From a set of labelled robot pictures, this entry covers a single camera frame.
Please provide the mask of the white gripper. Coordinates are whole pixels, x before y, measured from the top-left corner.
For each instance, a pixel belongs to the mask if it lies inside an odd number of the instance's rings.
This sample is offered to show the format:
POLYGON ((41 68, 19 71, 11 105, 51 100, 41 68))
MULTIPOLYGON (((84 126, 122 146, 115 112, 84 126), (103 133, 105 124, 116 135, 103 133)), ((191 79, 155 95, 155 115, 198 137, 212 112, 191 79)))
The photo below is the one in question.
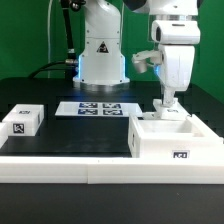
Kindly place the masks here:
POLYGON ((174 104, 175 91, 186 91, 194 62, 195 48, 184 45, 160 45, 162 63, 159 65, 156 75, 164 86, 163 105, 174 104))

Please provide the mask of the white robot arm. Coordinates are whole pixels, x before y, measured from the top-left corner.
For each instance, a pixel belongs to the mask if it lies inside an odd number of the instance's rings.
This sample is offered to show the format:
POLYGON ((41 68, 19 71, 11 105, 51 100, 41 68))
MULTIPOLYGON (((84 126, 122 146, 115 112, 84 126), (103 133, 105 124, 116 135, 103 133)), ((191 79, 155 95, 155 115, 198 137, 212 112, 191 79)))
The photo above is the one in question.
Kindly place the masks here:
MULTIPOLYGON (((73 78, 76 85, 115 87, 129 82, 125 77, 125 58, 121 53, 121 14, 106 0, 59 0, 65 19, 68 55, 78 61, 73 78), (69 12, 85 11, 85 48, 75 53, 69 12)), ((162 85, 162 105, 174 104, 177 91, 188 88, 200 30, 195 17, 203 0, 122 0, 129 10, 152 19, 154 49, 132 57, 135 69, 148 67, 162 85)))

